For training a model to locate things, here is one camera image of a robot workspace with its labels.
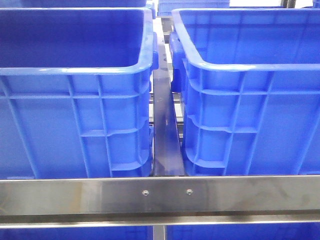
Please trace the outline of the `steel centre divider bar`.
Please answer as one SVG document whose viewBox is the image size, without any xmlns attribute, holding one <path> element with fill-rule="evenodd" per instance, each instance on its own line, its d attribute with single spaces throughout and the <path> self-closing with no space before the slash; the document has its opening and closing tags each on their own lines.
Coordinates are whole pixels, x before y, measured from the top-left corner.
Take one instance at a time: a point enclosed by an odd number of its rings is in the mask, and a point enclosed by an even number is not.
<svg viewBox="0 0 320 240">
<path fill-rule="evenodd" d="M 174 97 L 164 37 L 157 37 L 158 64 L 153 72 L 154 175 L 184 176 Z"/>
</svg>

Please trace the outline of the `right rail screw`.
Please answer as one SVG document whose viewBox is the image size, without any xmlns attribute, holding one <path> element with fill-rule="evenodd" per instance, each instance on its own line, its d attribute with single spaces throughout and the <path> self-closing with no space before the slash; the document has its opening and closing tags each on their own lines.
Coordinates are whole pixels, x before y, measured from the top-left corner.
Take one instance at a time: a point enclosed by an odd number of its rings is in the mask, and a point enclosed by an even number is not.
<svg viewBox="0 0 320 240">
<path fill-rule="evenodd" d="M 192 195 L 193 194 L 193 190 L 192 189 L 187 189 L 186 190 L 186 194 L 189 195 L 189 196 Z"/>
</svg>

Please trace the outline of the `large blue crate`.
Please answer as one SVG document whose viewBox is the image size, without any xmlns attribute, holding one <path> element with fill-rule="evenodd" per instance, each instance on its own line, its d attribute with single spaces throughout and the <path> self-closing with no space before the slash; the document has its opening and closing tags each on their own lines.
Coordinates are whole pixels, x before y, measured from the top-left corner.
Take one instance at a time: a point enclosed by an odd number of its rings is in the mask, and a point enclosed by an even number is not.
<svg viewBox="0 0 320 240">
<path fill-rule="evenodd" d="M 190 176 L 320 172 L 320 11 L 172 11 Z"/>
<path fill-rule="evenodd" d="M 147 177 L 147 8 L 0 10 L 0 177 Z"/>
</svg>

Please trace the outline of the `rail screw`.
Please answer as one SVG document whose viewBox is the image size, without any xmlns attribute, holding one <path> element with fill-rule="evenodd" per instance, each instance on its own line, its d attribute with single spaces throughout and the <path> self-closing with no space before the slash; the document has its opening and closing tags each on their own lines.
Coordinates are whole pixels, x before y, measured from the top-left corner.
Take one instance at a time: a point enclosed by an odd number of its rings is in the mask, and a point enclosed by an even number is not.
<svg viewBox="0 0 320 240">
<path fill-rule="evenodd" d="M 186 194 L 189 195 L 189 196 L 192 195 L 193 194 L 193 190 L 192 189 L 187 189 L 186 190 Z"/>
<path fill-rule="evenodd" d="M 149 195 L 149 191 L 148 191 L 148 190 L 143 190 L 143 191 L 142 191 L 142 194 L 143 194 L 144 196 L 148 196 L 148 195 Z"/>
</svg>

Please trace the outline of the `steel front shelf rail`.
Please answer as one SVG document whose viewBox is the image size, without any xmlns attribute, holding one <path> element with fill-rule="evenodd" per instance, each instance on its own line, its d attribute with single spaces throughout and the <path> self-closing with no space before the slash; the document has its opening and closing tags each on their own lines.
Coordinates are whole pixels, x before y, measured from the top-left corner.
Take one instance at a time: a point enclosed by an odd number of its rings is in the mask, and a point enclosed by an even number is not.
<svg viewBox="0 0 320 240">
<path fill-rule="evenodd" d="M 192 189 L 192 195 L 186 190 Z M 3 180 L 2 228 L 310 223 L 320 178 L 174 176 Z"/>
</svg>

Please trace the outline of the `left rail screw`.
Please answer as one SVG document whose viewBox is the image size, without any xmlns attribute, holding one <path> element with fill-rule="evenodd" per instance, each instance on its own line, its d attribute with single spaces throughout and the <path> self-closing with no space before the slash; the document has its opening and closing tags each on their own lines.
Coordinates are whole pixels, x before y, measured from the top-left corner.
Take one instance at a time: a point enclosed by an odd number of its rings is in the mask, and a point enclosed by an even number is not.
<svg viewBox="0 0 320 240">
<path fill-rule="evenodd" d="M 142 191 L 142 194 L 143 194 L 144 196 L 148 196 L 148 195 L 149 195 L 149 191 L 148 191 L 148 190 L 143 190 L 143 191 Z"/>
</svg>

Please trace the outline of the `blue crate lower left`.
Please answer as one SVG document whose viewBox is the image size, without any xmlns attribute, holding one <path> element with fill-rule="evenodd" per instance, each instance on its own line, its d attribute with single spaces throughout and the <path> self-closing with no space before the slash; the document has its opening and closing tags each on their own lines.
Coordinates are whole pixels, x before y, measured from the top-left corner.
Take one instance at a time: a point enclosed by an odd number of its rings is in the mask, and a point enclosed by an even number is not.
<svg viewBox="0 0 320 240">
<path fill-rule="evenodd" d="M 2 240 L 152 240 L 148 226 L 3 228 Z"/>
</svg>

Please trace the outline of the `blue crate back left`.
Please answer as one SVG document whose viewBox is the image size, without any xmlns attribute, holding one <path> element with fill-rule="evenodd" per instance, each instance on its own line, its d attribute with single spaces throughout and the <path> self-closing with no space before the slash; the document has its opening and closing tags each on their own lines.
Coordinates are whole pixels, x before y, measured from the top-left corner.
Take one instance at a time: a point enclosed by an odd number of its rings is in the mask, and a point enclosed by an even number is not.
<svg viewBox="0 0 320 240">
<path fill-rule="evenodd" d="M 146 0 L 19 0 L 27 8 L 142 8 Z"/>
</svg>

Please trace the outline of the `large blue crate right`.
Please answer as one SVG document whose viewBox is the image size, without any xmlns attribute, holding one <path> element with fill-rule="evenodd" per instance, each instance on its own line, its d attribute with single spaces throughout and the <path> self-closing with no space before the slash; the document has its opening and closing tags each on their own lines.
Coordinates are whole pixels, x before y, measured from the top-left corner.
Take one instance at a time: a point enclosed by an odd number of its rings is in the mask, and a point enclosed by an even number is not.
<svg viewBox="0 0 320 240">
<path fill-rule="evenodd" d="M 190 176 L 320 172 L 320 11 L 172 11 Z"/>
</svg>

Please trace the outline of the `large blue crate left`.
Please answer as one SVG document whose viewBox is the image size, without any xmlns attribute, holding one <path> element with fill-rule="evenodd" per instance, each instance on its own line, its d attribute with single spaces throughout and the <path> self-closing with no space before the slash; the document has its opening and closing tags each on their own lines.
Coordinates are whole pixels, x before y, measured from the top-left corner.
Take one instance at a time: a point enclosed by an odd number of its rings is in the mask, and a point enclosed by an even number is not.
<svg viewBox="0 0 320 240">
<path fill-rule="evenodd" d="M 147 8 L 0 10 L 0 177 L 147 177 Z"/>
</svg>

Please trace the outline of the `blue crate back middle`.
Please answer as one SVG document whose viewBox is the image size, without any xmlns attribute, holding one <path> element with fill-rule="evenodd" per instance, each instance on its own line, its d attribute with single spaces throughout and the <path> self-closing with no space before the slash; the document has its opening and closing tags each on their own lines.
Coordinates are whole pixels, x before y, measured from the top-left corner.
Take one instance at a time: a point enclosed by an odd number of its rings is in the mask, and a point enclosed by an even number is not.
<svg viewBox="0 0 320 240">
<path fill-rule="evenodd" d="M 167 17 L 174 9 L 229 8 L 229 0 L 159 0 L 157 15 Z"/>
</svg>

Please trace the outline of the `blue crate lower right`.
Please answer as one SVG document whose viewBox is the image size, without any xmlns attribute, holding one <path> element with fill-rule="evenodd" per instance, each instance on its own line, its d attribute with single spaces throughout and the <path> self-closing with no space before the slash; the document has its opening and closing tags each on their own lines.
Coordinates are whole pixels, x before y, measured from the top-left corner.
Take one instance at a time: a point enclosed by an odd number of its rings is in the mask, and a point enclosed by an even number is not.
<svg viewBox="0 0 320 240">
<path fill-rule="evenodd" d="M 320 224 L 317 222 L 167 227 L 168 240 L 318 240 L 319 238 Z"/>
</svg>

